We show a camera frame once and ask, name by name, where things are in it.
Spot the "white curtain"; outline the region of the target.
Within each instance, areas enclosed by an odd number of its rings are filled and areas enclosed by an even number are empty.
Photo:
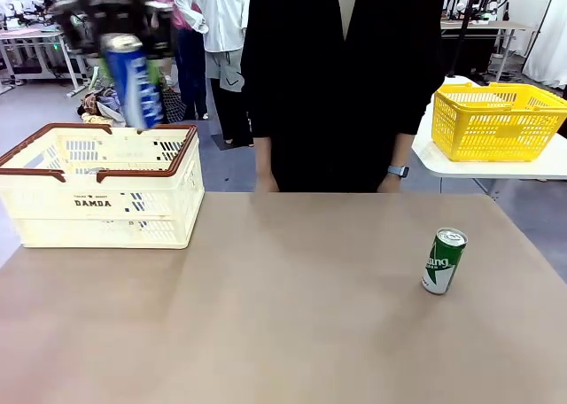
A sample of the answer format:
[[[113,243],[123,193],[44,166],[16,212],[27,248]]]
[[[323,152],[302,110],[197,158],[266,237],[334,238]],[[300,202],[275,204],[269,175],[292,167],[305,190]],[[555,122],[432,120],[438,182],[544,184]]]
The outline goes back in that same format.
[[[551,0],[523,74],[552,88],[567,87],[567,0]]]

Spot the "person's black-clad torso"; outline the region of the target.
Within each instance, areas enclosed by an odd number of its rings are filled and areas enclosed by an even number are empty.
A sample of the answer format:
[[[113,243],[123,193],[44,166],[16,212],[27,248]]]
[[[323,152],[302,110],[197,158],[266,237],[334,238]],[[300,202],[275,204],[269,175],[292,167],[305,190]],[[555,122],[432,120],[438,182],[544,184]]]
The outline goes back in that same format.
[[[251,0],[252,137],[278,192],[375,193],[445,79],[443,0]]]

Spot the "black stand pole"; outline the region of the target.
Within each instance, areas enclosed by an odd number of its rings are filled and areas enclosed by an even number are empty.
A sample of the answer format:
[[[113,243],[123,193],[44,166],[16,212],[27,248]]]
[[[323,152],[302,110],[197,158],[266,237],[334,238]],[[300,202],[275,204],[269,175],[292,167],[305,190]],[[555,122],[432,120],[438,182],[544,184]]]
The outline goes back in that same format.
[[[450,67],[447,70],[446,73],[446,77],[448,78],[453,78],[455,76],[455,69],[458,63],[458,59],[460,57],[461,54],[461,49],[462,49],[462,45],[467,33],[467,29],[468,29],[468,25],[470,23],[470,18],[472,16],[472,12],[473,12],[473,4],[475,3],[475,0],[467,0],[467,5],[466,5],[466,9],[464,12],[464,18],[462,20],[462,26],[460,29],[460,33],[457,39],[457,44],[455,46],[455,51],[454,51],[454,58],[453,61],[450,64]]]

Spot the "yellow plastic basket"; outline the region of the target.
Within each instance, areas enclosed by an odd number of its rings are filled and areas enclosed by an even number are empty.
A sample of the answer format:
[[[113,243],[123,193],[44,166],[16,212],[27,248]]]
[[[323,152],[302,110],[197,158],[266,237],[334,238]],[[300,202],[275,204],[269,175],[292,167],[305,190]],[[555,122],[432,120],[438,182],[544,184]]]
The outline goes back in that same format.
[[[567,119],[567,101],[530,84],[445,84],[431,138],[456,162],[531,162]]]

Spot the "person's left hand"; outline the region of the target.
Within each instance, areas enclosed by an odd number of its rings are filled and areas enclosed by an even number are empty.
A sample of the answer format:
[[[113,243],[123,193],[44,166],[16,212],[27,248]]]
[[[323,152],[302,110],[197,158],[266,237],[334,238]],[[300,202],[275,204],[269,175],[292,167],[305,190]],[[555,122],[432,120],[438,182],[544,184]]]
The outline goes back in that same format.
[[[401,191],[402,178],[398,175],[386,175],[377,188],[378,193],[399,193]]]

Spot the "white-framed background desk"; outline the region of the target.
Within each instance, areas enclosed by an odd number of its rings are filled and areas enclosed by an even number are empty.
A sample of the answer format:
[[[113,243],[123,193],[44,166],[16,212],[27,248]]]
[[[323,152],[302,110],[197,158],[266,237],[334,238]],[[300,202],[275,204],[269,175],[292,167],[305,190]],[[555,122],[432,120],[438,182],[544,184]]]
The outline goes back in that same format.
[[[63,33],[55,28],[25,27],[0,31],[0,95],[26,81],[71,81],[73,97],[89,85],[84,59],[67,47]]]

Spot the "green star-print drink can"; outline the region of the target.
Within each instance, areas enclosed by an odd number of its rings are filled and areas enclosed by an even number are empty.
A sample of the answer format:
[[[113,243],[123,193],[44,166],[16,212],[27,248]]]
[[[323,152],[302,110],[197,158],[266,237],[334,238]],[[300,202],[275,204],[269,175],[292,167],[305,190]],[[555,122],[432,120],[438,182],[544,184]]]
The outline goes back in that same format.
[[[442,295],[449,290],[467,243],[468,238],[458,229],[436,232],[422,276],[426,291]]]

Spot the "pile of mixed clothes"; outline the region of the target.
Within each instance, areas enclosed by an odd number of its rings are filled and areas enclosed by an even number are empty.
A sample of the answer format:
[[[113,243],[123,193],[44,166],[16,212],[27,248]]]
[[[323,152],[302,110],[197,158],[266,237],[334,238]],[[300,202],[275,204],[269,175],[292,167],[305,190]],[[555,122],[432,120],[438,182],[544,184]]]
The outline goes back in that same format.
[[[77,108],[77,113],[85,124],[108,125],[112,128],[127,126],[114,87],[95,89],[86,94]]]

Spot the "mannequin white shirt grey shorts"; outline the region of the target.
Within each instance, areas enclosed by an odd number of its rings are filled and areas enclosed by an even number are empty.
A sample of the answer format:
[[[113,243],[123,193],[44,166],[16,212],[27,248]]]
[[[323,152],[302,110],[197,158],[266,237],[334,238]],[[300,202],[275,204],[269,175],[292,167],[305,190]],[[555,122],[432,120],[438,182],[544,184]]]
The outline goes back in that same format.
[[[241,69],[250,0],[174,3],[190,27],[203,36],[206,78],[211,84],[223,142],[229,147],[252,146]]]

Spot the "person's left forearm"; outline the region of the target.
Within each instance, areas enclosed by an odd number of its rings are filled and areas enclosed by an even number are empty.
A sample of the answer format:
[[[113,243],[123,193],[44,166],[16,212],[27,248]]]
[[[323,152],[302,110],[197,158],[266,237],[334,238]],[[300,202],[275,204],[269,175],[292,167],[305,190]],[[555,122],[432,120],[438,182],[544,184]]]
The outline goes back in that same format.
[[[404,167],[408,163],[415,136],[399,133],[395,137],[390,165]]]

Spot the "thin black slanted pole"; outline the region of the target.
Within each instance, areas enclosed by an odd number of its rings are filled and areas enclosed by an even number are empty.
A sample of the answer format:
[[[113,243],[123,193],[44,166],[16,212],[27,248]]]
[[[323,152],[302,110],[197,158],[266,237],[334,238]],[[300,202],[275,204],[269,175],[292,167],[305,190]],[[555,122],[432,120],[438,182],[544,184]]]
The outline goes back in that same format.
[[[532,32],[532,36],[531,36],[529,44],[527,46],[526,54],[525,54],[525,60],[528,60],[529,57],[531,56],[532,50],[533,50],[536,42],[538,41],[538,39],[540,37],[541,29],[543,28],[544,22],[545,22],[545,20],[548,16],[548,13],[549,13],[549,10],[550,10],[550,7],[551,7],[553,0],[545,0],[545,2],[546,2],[545,10],[542,12],[539,20],[535,24],[534,31]]]

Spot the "person's right forearm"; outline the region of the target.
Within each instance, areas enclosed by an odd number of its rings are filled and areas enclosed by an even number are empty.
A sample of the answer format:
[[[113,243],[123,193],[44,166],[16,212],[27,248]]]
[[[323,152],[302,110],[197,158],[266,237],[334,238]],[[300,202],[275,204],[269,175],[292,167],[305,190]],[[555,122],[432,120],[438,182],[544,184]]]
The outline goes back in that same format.
[[[269,137],[255,137],[253,139],[255,150],[256,175],[259,179],[266,179],[272,175],[272,142]]]

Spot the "cream folding basket brown rim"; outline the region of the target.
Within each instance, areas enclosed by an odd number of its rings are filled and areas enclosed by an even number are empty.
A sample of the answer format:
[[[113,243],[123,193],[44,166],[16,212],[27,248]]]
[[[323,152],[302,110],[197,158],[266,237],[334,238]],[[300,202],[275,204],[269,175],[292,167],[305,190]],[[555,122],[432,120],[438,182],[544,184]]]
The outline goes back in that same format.
[[[141,194],[141,221],[122,192]],[[0,200],[28,248],[183,249],[204,195],[194,125],[50,123],[0,157]]]

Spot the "mannequin pink shirt navy trousers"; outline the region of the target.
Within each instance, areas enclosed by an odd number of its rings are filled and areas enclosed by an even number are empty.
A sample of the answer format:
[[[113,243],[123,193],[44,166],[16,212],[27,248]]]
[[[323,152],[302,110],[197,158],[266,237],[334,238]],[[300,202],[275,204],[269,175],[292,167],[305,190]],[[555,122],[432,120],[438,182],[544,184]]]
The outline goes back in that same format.
[[[185,120],[207,120],[205,50],[203,36],[194,31],[174,5],[171,18],[172,47]]]

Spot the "brown-topped background desk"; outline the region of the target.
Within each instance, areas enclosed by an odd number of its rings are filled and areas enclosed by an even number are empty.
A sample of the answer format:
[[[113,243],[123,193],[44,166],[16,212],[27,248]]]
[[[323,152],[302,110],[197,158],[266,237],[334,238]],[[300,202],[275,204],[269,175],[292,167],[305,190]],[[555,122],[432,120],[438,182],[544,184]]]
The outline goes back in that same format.
[[[461,20],[440,22],[447,75],[458,74],[482,82],[509,82],[507,64],[520,37],[532,43],[536,28],[510,20],[473,20],[463,29]]]

